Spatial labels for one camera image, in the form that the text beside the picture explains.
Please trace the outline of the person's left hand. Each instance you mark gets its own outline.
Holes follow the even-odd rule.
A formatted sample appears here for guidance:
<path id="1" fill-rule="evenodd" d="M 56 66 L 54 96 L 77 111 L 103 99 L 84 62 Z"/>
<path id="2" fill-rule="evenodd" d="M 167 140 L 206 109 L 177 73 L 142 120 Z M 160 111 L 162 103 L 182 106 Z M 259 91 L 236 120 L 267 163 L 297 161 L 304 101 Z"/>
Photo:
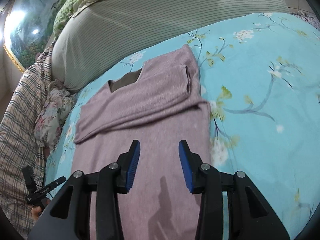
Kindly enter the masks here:
<path id="1" fill-rule="evenodd" d="M 42 213 L 42 209 L 40 206 L 32 206 L 31 207 L 31 216 L 35 222 L 39 220 L 41 213 Z"/>

